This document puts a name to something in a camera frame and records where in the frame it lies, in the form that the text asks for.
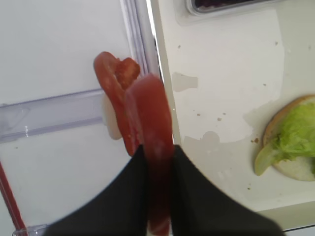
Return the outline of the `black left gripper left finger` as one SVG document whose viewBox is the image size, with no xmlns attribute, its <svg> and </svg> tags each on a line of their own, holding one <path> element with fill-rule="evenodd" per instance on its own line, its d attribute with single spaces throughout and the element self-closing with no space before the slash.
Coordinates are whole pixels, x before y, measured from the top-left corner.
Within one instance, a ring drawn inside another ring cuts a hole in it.
<svg viewBox="0 0 315 236">
<path fill-rule="evenodd" d="M 50 225 L 47 236 L 144 236 L 148 169 L 139 146 L 119 175 L 93 200 Z"/>
</svg>

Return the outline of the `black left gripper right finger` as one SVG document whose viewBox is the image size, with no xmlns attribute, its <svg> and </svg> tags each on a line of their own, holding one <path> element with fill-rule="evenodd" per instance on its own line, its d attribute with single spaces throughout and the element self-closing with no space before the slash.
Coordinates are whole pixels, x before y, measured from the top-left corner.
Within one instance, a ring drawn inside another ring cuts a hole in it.
<svg viewBox="0 0 315 236">
<path fill-rule="evenodd" d="M 171 224 L 175 236 L 280 236 L 272 220 L 239 204 L 175 146 L 171 177 Z"/>
</svg>

